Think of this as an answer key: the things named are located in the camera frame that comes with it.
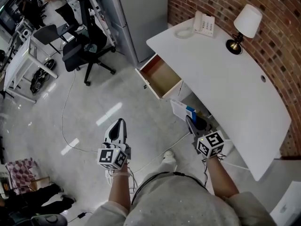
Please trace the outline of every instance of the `telephone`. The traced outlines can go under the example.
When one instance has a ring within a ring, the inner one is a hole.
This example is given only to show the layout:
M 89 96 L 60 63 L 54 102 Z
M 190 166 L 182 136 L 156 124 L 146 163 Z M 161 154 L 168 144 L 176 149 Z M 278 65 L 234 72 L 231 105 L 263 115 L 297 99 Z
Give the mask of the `telephone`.
M 175 37 L 179 39 L 190 38 L 195 32 L 209 37 L 213 37 L 215 17 L 203 14 L 200 11 L 196 11 L 193 27 L 181 28 L 174 32 Z
M 215 17 L 203 14 L 200 11 L 196 11 L 194 18 L 193 30 L 194 32 L 213 37 Z

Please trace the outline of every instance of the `lamp base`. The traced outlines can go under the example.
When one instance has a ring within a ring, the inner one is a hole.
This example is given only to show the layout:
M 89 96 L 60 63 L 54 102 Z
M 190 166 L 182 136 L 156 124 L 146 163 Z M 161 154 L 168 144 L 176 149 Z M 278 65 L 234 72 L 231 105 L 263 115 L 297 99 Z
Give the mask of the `lamp base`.
M 236 43 L 234 40 L 228 40 L 226 42 L 226 47 L 234 55 L 239 55 L 242 52 L 240 44 Z

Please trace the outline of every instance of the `person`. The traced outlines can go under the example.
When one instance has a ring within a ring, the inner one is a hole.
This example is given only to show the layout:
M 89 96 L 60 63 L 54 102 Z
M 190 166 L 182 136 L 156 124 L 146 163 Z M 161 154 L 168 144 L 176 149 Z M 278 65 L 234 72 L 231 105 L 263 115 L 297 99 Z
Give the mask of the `person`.
M 239 193 L 217 157 L 207 159 L 215 195 L 192 175 L 174 172 L 176 160 L 167 151 L 158 171 L 148 175 L 130 202 L 127 164 L 113 174 L 109 200 L 86 226 L 210 225 L 275 226 L 250 193 Z
M 9 196 L 5 200 L 0 197 L 0 223 L 5 222 L 6 224 L 3 225 L 15 224 L 16 221 L 21 221 L 20 215 L 22 215 L 21 218 L 31 218 L 36 214 L 60 214 L 71 208 L 75 203 L 75 199 L 65 194 L 61 196 L 61 201 L 42 206 L 58 193 L 63 193 L 63 189 L 56 184 L 52 184 L 35 192 Z M 14 218 L 14 214 L 17 215 L 19 220 Z
M 74 25 L 73 30 L 69 32 L 70 34 L 76 36 L 76 31 L 83 29 L 83 27 L 79 26 L 79 23 L 74 16 L 74 12 L 66 0 L 45 0 L 45 2 L 49 2 L 69 26 Z
M 16 4 L 21 14 L 31 22 L 36 30 L 46 26 L 41 18 L 39 7 L 30 0 L 16 0 Z

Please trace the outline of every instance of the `white lampshade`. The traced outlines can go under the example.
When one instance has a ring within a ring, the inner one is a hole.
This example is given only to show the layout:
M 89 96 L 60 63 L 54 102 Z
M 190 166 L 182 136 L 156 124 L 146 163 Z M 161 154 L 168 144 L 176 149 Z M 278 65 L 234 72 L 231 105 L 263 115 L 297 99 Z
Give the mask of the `white lampshade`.
M 261 12 L 252 5 L 247 4 L 234 20 L 234 26 L 246 37 L 254 38 L 261 19 Z

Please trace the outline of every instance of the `pink fabric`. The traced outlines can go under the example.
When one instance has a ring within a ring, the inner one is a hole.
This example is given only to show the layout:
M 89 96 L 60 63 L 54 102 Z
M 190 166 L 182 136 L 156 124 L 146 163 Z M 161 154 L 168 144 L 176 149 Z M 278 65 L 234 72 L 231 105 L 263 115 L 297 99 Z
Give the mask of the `pink fabric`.
M 36 161 L 32 158 L 6 163 L 5 167 L 10 173 L 13 188 L 28 186 L 31 181 L 36 180 L 37 175 L 32 174 L 29 169 L 37 166 Z M 15 192 L 17 194 L 23 194 L 30 192 L 30 189 L 28 187 L 22 187 L 16 189 Z

